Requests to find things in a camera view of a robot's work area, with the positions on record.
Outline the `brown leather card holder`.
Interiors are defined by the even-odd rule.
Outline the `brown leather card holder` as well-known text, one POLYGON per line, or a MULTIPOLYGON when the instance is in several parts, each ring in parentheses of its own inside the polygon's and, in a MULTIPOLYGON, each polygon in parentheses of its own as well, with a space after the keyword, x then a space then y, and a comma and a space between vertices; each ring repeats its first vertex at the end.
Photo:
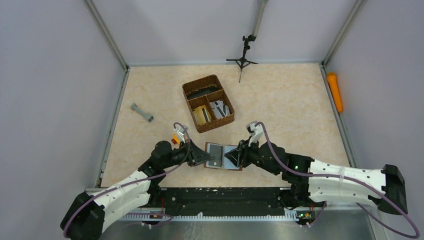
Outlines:
POLYGON ((239 166, 234 166, 226 157, 225 157, 225 153, 229 152, 230 150, 233 150, 235 148, 237 148, 236 145, 222 145, 222 144, 218 144, 218 143, 213 143, 213 142, 206 142, 205 143, 205 150, 206 152, 209 153, 209 145, 214 144, 214 145, 220 145, 223 147, 223 153, 222 153, 222 167, 221 168, 211 168, 211 167, 207 167, 207 162, 205 162, 203 164, 203 167, 206 169, 215 169, 215 170, 228 170, 228 171, 241 171, 242 167, 239 166))

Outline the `black VIP credit card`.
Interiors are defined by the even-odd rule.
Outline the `black VIP credit card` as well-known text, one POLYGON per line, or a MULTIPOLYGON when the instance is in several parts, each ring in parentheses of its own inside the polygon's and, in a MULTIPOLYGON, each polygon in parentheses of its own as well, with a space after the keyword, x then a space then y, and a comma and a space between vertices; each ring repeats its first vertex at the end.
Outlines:
POLYGON ((223 166, 223 147, 217 144, 210 144, 208 152, 213 158, 206 163, 206 166, 209 168, 221 168, 223 166))

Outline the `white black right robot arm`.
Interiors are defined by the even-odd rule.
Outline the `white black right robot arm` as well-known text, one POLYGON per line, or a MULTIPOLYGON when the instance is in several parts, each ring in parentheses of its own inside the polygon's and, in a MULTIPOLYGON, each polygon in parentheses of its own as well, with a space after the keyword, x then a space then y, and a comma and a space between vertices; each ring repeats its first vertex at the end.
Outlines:
POLYGON ((291 185, 293 200, 299 206, 346 202, 373 206, 392 215, 399 215, 399 210, 408 212, 405 179, 392 164, 381 169, 344 167, 288 153, 274 143, 249 144, 246 140, 241 140, 225 157, 238 167, 255 165, 281 175, 291 185))

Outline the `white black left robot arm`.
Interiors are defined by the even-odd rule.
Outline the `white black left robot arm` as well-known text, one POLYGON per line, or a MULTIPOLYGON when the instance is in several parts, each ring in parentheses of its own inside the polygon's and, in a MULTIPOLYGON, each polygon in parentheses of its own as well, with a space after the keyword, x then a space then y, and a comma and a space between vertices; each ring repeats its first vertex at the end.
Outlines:
POLYGON ((182 164, 195 167, 214 159, 191 141, 172 148, 168 141, 155 144, 150 157, 118 183, 95 193, 78 194, 60 223, 63 236, 71 240, 97 240, 114 222, 131 210, 160 202, 155 187, 182 164))

